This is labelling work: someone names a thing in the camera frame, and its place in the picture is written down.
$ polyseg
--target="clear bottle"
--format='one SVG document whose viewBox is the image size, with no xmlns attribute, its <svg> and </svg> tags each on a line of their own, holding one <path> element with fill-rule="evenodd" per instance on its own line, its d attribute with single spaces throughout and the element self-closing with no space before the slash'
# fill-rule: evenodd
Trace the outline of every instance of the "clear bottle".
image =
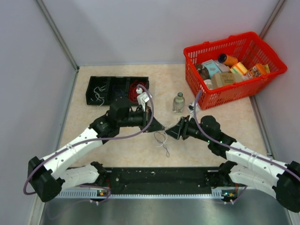
<svg viewBox="0 0 300 225">
<path fill-rule="evenodd" d="M 183 94 L 179 92 L 173 100 L 173 113 L 183 112 L 185 103 L 186 100 L 184 99 Z"/>
</svg>

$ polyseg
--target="black organizer box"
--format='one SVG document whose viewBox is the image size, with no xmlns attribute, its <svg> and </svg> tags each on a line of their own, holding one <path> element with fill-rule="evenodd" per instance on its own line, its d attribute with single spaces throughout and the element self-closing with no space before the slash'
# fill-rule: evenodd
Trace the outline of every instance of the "black organizer box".
<svg viewBox="0 0 300 225">
<path fill-rule="evenodd" d="M 139 82 L 145 83 L 146 88 L 149 89 L 147 76 L 91 76 L 85 93 L 86 103 L 88 105 L 110 105 L 117 97 L 129 98 L 130 87 Z M 132 105 L 138 105 L 137 101 L 131 102 Z"/>
</svg>

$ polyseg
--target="wooden table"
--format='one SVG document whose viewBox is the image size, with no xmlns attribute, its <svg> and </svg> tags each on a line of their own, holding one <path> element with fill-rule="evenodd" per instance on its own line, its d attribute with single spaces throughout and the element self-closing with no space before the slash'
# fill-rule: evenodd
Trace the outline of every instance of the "wooden table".
<svg viewBox="0 0 300 225">
<path fill-rule="evenodd" d="M 181 115 L 172 112 L 173 98 L 178 92 L 183 93 L 187 104 L 194 101 L 194 96 L 185 81 L 184 64 L 81 67 L 63 132 L 62 145 L 76 138 L 94 119 L 108 110 L 108 106 L 86 105 L 85 92 L 90 76 L 148 76 L 155 117 L 166 127 L 175 125 L 181 116 L 188 115 L 187 108 Z M 204 115 L 213 115 L 221 124 L 224 133 L 236 138 L 250 149 L 266 155 L 249 98 L 200 111 L 197 117 L 200 120 Z M 138 127 L 124 127 L 120 129 L 119 136 L 137 131 Z M 152 133 L 140 134 L 125 140 L 108 141 L 82 157 L 73 166 L 87 165 L 92 161 L 98 161 L 104 167 L 219 166 L 225 162 L 207 148 L 206 142 L 192 137 L 185 141 L 176 141 L 168 137 L 166 146 L 170 157 L 166 157 L 165 149 L 157 148 L 157 145 L 159 144 Z"/>
</svg>

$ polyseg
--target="robotic arm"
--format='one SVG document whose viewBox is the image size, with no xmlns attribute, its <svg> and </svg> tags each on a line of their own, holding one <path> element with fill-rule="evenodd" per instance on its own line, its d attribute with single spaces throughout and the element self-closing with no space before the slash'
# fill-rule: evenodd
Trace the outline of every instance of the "robotic arm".
<svg viewBox="0 0 300 225">
<path fill-rule="evenodd" d="M 139 99 L 139 102 L 144 104 L 139 105 L 136 111 L 132 110 L 129 99 L 125 97 L 116 99 L 110 105 L 110 109 L 105 115 L 97 118 L 66 146 L 42 159 L 34 157 L 29 161 L 28 176 L 43 161 L 52 157 L 29 180 L 29 183 L 43 202 L 50 201 L 61 190 L 84 183 L 97 183 L 97 185 L 101 186 L 105 181 L 106 170 L 98 162 L 93 162 L 80 168 L 68 168 L 92 149 L 105 144 L 108 141 L 105 140 L 106 138 L 118 135 L 121 127 L 139 127 L 143 130 L 148 126 L 145 132 L 164 130 L 165 127 L 155 118 L 149 124 L 152 110 L 145 104 L 145 101 L 149 100 L 149 98 L 145 97 L 145 92 L 142 93 L 142 96 L 143 99 Z"/>
<path fill-rule="evenodd" d="M 286 164 L 250 150 L 234 138 L 221 132 L 220 124 L 216 122 L 213 116 L 202 117 L 199 125 L 213 139 L 243 151 L 241 153 L 211 142 L 199 130 L 195 119 L 190 119 L 189 116 L 182 117 L 177 125 L 166 131 L 168 135 L 177 140 L 180 137 L 186 140 L 192 136 L 209 142 L 208 148 L 212 153 L 229 160 L 220 166 L 218 173 L 214 174 L 213 179 L 209 179 L 211 187 L 214 186 L 213 181 L 216 179 L 222 180 L 224 185 L 230 182 L 244 184 L 273 196 L 281 205 L 291 211 L 300 211 L 300 182 L 287 172 L 289 170 L 299 176 L 299 163 L 293 161 L 290 164 Z"/>
</svg>

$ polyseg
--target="red shopping basket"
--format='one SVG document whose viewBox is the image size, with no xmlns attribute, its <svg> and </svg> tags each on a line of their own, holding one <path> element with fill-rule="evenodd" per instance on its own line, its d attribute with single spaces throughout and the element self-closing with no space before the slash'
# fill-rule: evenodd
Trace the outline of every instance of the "red shopping basket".
<svg viewBox="0 0 300 225">
<path fill-rule="evenodd" d="M 207 41 L 200 45 L 187 47 L 183 53 L 186 57 L 186 81 L 195 96 L 199 90 L 202 90 L 198 104 L 203 110 L 255 95 L 275 77 L 287 70 L 286 65 L 271 47 L 254 32 L 233 35 L 227 39 L 215 42 Z M 247 69 L 250 69 L 256 63 L 268 64 L 270 73 L 247 81 L 209 90 L 194 64 L 210 59 L 217 60 L 218 56 L 222 53 L 236 57 Z"/>
</svg>

